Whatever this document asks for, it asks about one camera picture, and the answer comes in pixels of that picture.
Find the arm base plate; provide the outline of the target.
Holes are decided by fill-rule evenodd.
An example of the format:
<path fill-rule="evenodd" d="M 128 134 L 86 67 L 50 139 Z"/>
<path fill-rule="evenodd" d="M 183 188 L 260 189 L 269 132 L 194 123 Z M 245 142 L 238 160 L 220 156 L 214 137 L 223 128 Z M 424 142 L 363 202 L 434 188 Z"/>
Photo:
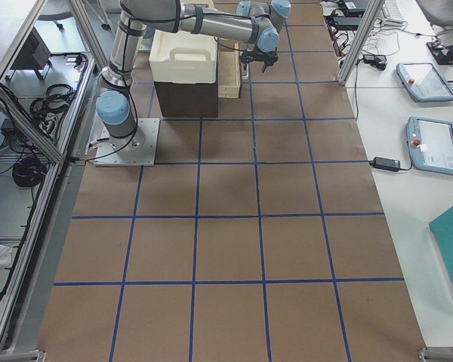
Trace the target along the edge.
<path fill-rule="evenodd" d="M 110 138 L 103 125 L 93 162 L 97 166 L 153 166 L 156 160 L 156 147 L 159 135 L 159 118 L 139 118 L 137 131 L 130 140 Z"/>

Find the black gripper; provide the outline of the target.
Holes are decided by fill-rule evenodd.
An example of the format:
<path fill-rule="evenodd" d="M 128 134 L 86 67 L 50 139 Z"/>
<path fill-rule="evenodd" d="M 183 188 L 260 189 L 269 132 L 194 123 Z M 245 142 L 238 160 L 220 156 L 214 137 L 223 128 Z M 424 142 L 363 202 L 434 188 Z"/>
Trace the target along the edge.
<path fill-rule="evenodd" d="M 240 62 L 244 68 L 246 68 L 249 63 L 263 62 L 261 72 L 265 72 L 267 68 L 273 66 L 278 59 L 279 57 L 275 51 L 245 51 L 242 52 L 240 56 Z"/>

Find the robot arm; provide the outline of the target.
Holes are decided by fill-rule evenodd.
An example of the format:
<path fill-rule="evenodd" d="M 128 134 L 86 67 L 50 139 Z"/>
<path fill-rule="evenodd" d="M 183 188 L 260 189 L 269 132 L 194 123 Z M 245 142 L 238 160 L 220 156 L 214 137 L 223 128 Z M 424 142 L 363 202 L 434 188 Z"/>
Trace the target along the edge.
<path fill-rule="evenodd" d="M 162 114 L 216 118 L 217 43 L 246 44 L 242 63 L 270 67 L 278 60 L 279 34 L 291 12 L 288 1 L 241 1 L 233 14 L 215 9 L 209 1 L 121 1 L 119 7 L 119 26 L 95 103 L 115 152 L 131 152 L 144 142 L 130 88 L 148 31 L 153 32 L 149 61 Z"/>

